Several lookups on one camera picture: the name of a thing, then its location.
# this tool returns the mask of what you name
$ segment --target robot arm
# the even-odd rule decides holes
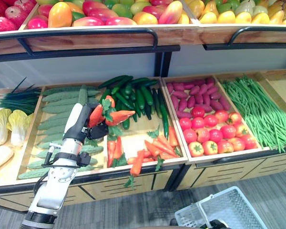
[[[29,208],[20,229],[52,229],[57,213],[61,209],[66,198],[69,184],[74,179],[77,169],[87,166],[91,157],[82,152],[85,138],[96,139],[108,134],[105,124],[90,129],[88,127],[89,117],[97,104],[76,104],[67,121],[63,144],[50,144],[44,167],[50,167],[47,174],[48,181],[38,189],[34,200]],[[60,152],[54,157],[52,163],[50,158],[54,148],[60,148]]]

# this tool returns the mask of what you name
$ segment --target floor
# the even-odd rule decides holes
[[[238,186],[268,229],[286,229],[286,172],[175,192],[152,191],[63,207],[56,229],[133,229],[168,225],[192,202]],[[0,229],[18,229],[24,215],[0,209]]]

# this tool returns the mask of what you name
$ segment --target plastic basket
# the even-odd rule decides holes
[[[267,229],[250,202],[236,186],[175,212],[175,218],[178,225],[184,227],[200,227],[206,224],[212,228],[209,222],[218,219],[232,229]]]

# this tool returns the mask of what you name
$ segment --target pear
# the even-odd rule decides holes
[[[283,24],[283,18],[284,18],[284,10],[280,10],[276,12],[271,18],[269,24]]]

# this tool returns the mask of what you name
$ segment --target red tomato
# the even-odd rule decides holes
[[[204,109],[202,107],[194,107],[192,109],[192,116],[193,118],[196,118],[196,117],[204,117]]]
[[[192,128],[194,130],[204,127],[204,119],[202,117],[196,117],[192,120]]]
[[[221,133],[223,133],[224,138],[235,137],[236,129],[232,125],[224,125],[220,128]]]
[[[196,133],[197,133],[197,142],[203,143],[210,139],[210,133],[205,128],[197,129]]]
[[[192,122],[189,118],[179,119],[179,123],[182,130],[190,129],[192,127]]]
[[[237,112],[232,112],[229,114],[229,118],[226,121],[229,125],[234,125],[237,123],[241,123],[242,122],[242,116],[237,113]]]
[[[219,123],[224,123],[229,117],[228,112],[224,110],[216,111],[214,115],[218,119]]]
[[[189,144],[189,150],[192,157],[202,156],[204,154],[204,148],[199,142],[191,142]]]
[[[256,149],[257,142],[256,139],[251,135],[244,135],[241,139],[245,142],[245,149]]]
[[[195,142],[197,140],[197,134],[192,129],[186,129],[183,131],[183,135],[187,144]]]
[[[234,124],[234,127],[236,129],[236,137],[242,137],[249,134],[248,128],[242,123]]]
[[[210,130],[210,140],[213,141],[213,142],[219,142],[220,140],[223,139],[223,133],[221,133],[220,130],[217,130],[217,129],[213,129],[213,130]]]
[[[206,117],[204,117],[204,125],[206,127],[214,127],[217,124],[218,124],[218,119],[214,115],[209,114]]]
[[[218,153],[217,144],[213,141],[206,141],[202,146],[204,148],[204,155],[214,155]]]
[[[228,142],[233,144],[234,151],[242,151],[245,149],[245,142],[239,137],[233,137],[229,139]]]
[[[232,153],[234,151],[233,144],[231,142],[228,142],[226,140],[222,140],[217,143],[218,147],[218,153],[223,154],[223,153]]]

